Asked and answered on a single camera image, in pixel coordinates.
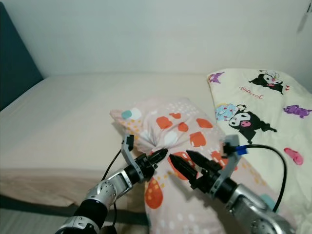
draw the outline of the dark teal headboard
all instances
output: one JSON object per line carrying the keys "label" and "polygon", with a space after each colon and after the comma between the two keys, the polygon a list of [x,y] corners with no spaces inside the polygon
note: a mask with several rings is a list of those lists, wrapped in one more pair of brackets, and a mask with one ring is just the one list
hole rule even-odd
{"label": "dark teal headboard", "polygon": [[0,2],[0,110],[41,80],[42,75]]}

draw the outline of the black cable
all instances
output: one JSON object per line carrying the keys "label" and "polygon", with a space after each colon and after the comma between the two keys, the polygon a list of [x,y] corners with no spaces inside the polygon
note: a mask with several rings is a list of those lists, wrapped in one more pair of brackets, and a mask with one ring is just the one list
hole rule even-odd
{"label": "black cable", "polygon": [[[112,160],[111,163],[109,164],[109,166],[108,166],[108,168],[106,169],[106,172],[105,172],[105,174],[104,174],[102,180],[105,180],[105,178],[106,178],[106,176],[107,176],[107,174],[108,174],[109,169],[111,169],[113,163],[116,161],[116,159],[117,159],[118,155],[120,154],[120,152],[121,152],[121,150],[118,151],[118,153],[116,154],[116,156],[113,158],[113,160]],[[117,221],[117,207],[116,207],[116,203],[114,202],[114,220],[113,220],[112,226],[115,226],[116,221]]]}
{"label": "black cable", "polygon": [[268,149],[268,150],[272,150],[275,153],[278,154],[278,156],[281,158],[282,162],[283,162],[283,166],[284,166],[284,174],[283,174],[283,181],[282,181],[282,187],[281,190],[279,192],[279,196],[278,199],[275,203],[275,206],[273,208],[273,212],[277,211],[277,208],[279,206],[279,204],[281,203],[283,194],[284,194],[284,190],[285,190],[285,186],[286,186],[286,179],[287,179],[287,165],[286,165],[286,161],[284,159],[284,157],[281,155],[281,153],[279,151],[277,151],[275,148],[267,146],[267,145],[256,145],[256,144],[251,144],[251,145],[245,145],[246,148],[264,148],[264,149]]}

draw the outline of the patterned pillowcase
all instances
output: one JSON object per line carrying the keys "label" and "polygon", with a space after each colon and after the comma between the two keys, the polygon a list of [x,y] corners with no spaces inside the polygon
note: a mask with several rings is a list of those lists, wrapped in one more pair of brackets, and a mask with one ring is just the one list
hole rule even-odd
{"label": "patterned pillowcase", "polygon": [[[135,135],[136,147],[147,155],[167,148],[170,154],[195,167],[186,153],[193,150],[222,166],[227,164],[219,153],[224,133],[185,97],[149,99],[131,110],[111,111],[111,116],[124,126],[125,132]],[[226,224],[219,221],[218,211],[203,205],[202,200],[210,202],[208,196],[190,188],[187,179],[173,167],[169,153],[145,186],[151,233],[225,233]],[[277,197],[245,159],[240,160],[232,178],[262,195],[268,203]],[[280,214],[292,219],[283,206]]]}

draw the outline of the beige bed sheet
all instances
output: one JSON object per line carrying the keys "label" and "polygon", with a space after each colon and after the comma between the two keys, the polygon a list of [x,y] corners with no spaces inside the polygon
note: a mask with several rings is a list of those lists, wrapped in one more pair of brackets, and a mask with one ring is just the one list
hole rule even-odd
{"label": "beige bed sheet", "polygon": [[[22,201],[80,204],[120,149],[109,111],[142,99],[186,96],[214,119],[205,75],[95,74],[50,77],[0,112],[0,193]],[[120,156],[114,172],[125,166]],[[119,209],[144,211],[136,185]]]}

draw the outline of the floor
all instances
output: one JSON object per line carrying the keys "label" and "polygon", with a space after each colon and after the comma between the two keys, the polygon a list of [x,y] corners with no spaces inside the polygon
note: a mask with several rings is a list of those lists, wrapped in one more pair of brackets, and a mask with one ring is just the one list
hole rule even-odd
{"label": "floor", "polygon": [[[0,209],[1,234],[54,234],[66,220],[65,217],[34,214]],[[139,225],[116,225],[118,234],[147,234],[147,227]]]}

